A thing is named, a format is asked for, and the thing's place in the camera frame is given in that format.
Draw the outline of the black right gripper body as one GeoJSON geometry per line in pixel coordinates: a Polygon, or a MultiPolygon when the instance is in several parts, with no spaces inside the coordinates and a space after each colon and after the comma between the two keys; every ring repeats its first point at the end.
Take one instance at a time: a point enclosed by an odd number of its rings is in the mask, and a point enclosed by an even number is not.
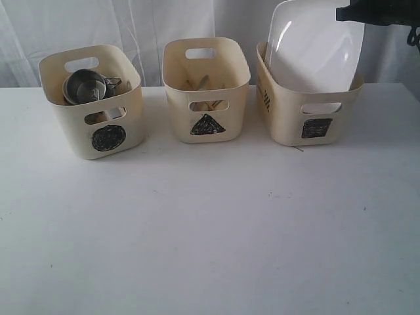
{"type": "Polygon", "coordinates": [[[419,1],[365,1],[367,22],[375,25],[419,25],[419,1]]]}

